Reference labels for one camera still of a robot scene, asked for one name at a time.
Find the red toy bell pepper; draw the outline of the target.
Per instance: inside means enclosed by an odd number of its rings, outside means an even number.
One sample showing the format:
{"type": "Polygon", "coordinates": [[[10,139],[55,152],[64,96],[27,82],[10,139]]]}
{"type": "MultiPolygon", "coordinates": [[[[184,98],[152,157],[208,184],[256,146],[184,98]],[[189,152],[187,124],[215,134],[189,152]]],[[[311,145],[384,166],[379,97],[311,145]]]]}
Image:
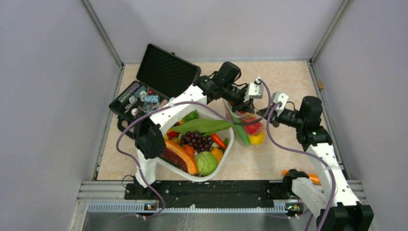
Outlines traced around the red toy bell pepper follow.
{"type": "MultiPolygon", "coordinates": [[[[242,122],[243,123],[250,123],[250,122],[254,122],[256,120],[257,120],[256,117],[250,116],[250,117],[244,117],[242,122]]],[[[261,132],[264,129],[264,126],[263,126],[263,124],[261,122],[256,122],[256,123],[251,124],[251,125],[243,126],[243,129],[248,135],[251,135],[251,134],[256,134],[256,133],[261,132]]]]}

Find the clear zip top bag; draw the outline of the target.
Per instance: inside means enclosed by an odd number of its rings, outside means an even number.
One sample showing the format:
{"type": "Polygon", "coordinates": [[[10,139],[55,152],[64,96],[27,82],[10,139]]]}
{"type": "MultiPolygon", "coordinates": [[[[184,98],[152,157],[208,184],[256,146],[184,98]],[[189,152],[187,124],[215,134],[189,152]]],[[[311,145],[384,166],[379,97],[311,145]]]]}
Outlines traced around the clear zip top bag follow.
{"type": "Polygon", "coordinates": [[[235,123],[232,128],[243,145],[257,147],[264,143],[266,128],[263,122],[249,125],[249,123],[258,120],[259,116],[247,112],[233,112],[231,103],[226,100],[223,101],[223,104],[225,117],[235,123]]]}

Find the green toy cucumber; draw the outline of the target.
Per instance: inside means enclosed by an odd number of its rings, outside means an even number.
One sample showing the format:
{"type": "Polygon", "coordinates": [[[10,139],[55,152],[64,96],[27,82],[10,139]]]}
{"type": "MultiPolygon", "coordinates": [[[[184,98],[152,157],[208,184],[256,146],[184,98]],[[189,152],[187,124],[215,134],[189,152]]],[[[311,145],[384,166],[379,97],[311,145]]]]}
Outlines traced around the green toy cucumber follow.
{"type": "Polygon", "coordinates": [[[235,129],[236,129],[236,131],[237,131],[237,134],[238,134],[239,137],[241,138],[242,143],[243,143],[245,146],[249,146],[249,145],[250,145],[250,142],[249,142],[248,136],[247,136],[247,134],[245,133],[245,131],[244,131],[244,129],[243,129],[243,126],[237,125],[237,123],[240,123],[241,121],[240,121],[239,118],[236,117],[236,116],[234,115],[234,113],[232,112],[232,106],[230,105],[229,102],[227,102],[227,107],[228,107],[228,110],[229,110],[229,114],[231,115],[231,118],[232,118],[232,120],[233,120],[233,122],[234,122],[235,129]]]}

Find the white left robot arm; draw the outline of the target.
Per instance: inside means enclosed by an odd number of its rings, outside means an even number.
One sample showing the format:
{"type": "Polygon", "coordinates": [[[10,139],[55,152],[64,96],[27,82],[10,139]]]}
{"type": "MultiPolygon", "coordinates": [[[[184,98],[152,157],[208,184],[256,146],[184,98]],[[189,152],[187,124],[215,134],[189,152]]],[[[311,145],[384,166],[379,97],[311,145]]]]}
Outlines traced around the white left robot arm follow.
{"type": "Polygon", "coordinates": [[[137,118],[133,127],[137,148],[136,193],[143,199],[152,197],[156,181],[155,167],[159,156],[165,151],[164,134],[179,120],[198,107],[220,98],[231,101],[234,107],[253,113],[253,100],[261,99],[269,91],[261,77],[239,89],[233,85],[240,69],[231,62],[225,62],[212,76],[201,76],[177,98],[166,106],[137,118]]]}

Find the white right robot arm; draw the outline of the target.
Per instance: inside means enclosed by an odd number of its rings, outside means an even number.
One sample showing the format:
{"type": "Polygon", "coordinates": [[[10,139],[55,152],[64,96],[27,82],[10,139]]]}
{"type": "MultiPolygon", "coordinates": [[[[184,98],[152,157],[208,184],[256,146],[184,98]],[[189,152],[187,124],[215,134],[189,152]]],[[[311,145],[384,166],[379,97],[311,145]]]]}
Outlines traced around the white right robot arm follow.
{"type": "Polygon", "coordinates": [[[288,198],[299,197],[316,219],[318,231],[367,231],[374,218],[370,205],[364,205],[352,191],[343,170],[338,164],[332,139],[321,125],[322,101],[315,96],[305,96],[299,110],[285,106],[288,95],[275,92],[271,102],[261,114],[269,125],[283,124],[295,128],[296,139],[302,150],[294,150],[272,143],[286,151],[308,156],[320,181],[321,189],[310,177],[295,169],[284,177],[282,192],[288,198]]]}

